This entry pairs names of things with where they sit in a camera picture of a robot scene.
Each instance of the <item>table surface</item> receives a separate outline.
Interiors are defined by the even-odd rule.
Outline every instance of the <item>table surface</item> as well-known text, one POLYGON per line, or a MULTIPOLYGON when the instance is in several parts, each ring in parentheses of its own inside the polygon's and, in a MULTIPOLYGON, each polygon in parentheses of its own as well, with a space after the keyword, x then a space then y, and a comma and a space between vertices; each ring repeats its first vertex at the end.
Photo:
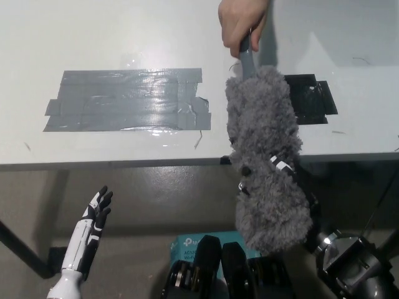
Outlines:
MULTIPOLYGON (((308 161, 399 158, 398 0, 278 0, 257 64, 326 80, 338 109, 300 126, 308 161)), ((7 0, 0 10, 0 168, 218 163, 230 154, 218 0, 7 0), (65 70, 202 68, 211 130, 44 133, 65 70)))

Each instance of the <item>gray floor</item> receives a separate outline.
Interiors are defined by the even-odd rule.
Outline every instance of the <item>gray floor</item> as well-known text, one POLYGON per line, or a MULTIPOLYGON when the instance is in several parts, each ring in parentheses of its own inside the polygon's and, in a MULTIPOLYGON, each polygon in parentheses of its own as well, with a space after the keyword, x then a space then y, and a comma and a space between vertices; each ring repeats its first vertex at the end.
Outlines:
MULTIPOLYGON (((394 167, 332 165, 332 177, 314 184, 325 215, 343 230, 361 229, 394 167)), ((0 219, 45 256, 50 245, 67 244, 88 201, 107 184, 115 193, 112 213, 84 298, 158 298, 177 234, 233 229, 238 180, 229 166, 0 173, 0 219)), ((398 185, 370 234, 377 244, 399 227, 398 185)), ((298 298, 334 298, 316 278, 311 255, 299 247, 286 261, 298 298)), ((399 280, 399 259, 393 263, 399 280)), ((0 268, 1 298, 45 298, 58 279, 39 279, 4 246, 0 268)))

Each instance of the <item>cardboard box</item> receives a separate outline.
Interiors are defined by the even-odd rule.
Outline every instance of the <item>cardboard box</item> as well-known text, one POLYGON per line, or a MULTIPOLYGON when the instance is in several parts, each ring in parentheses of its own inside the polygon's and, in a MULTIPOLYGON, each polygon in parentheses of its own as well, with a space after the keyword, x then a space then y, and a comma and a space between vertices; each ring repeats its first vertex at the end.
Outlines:
MULTIPOLYGON (((177 239, 170 245, 171 266, 177 260, 193 262, 198 242, 205 235, 213 235, 218 237, 222 246, 225 243, 237 242, 244 249, 247 259, 261 256, 259 252, 255 250, 249 250, 245 247, 244 240, 238 232, 212 232, 206 234, 179 235, 177 239)), ((218 279, 224 280, 223 278, 222 265, 220 264, 218 270, 218 279)))

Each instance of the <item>white robotic arm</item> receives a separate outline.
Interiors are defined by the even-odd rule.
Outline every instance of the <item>white robotic arm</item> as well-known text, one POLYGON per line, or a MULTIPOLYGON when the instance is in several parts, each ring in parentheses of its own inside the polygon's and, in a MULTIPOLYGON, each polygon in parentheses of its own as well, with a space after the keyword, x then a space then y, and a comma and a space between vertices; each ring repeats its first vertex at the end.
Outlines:
POLYGON ((102 229, 111 212, 108 205, 113 193, 107 193, 107 190, 108 187, 104 186, 93 197, 76 224, 62 263, 61 278, 50 290, 47 299, 82 298, 80 285, 89 275, 102 229))

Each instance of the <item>fluffy gray duster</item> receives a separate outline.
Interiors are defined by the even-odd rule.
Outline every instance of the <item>fluffy gray duster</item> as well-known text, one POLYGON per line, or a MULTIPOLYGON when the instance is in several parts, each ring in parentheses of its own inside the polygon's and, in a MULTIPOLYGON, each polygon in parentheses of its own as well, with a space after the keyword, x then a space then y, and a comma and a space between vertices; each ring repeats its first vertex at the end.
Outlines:
POLYGON ((289 98, 289 86, 274 67, 261 67, 251 78, 227 81, 228 134, 234 149, 230 160, 251 173, 241 183, 236 227, 246 245, 264 254, 305 241, 312 225, 302 190, 270 158, 277 155, 294 168, 301 141, 289 98))

